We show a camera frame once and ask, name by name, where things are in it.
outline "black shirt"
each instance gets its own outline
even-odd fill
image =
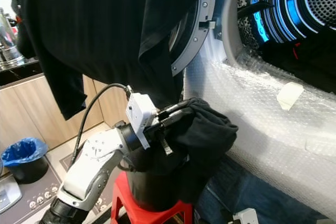
[[[82,110],[82,74],[129,84],[158,107],[178,101],[168,35],[196,0],[24,0],[23,18],[54,97]]]

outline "bubble wrap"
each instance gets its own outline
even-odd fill
[[[307,86],[252,51],[227,64],[209,33],[185,70],[185,98],[200,97],[239,126],[229,156],[254,175],[336,220],[336,98]],[[277,94],[294,81],[304,92],[289,111]]]

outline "black cloth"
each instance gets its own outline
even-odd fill
[[[179,100],[168,35],[196,0],[25,0],[34,50],[65,117],[84,108],[82,74],[130,84],[162,108]]]
[[[260,50],[264,61],[336,94],[336,31],[325,27],[306,39],[283,44],[270,40]]]
[[[166,133],[173,154],[166,156],[157,143],[146,151],[139,148],[128,158],[140,172],[158,176],[174,173],[178,199],[196,203],[208,179],[218,169],[220,159],[232,147],[238,127],[202,99],[190,99],[187,107],[194,113],[171,125]]]

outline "washing machine door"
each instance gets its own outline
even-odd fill
[[[224,0],[198,0],[170,34],[173,76],[181,72],[197,55],[208,32],[221,34]]]

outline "blue fabric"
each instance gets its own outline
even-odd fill
[[[316,224],[325,216],[246,171],[228,157],[210,179],[196,206],[210,224],[223,224],[220,209],[240,212],[255,208],[260,224]]]
[[[43,157],[48,146],[41,140],[33,137],[24,138],[12,144],[2,153],[4,166],[18,166]]]

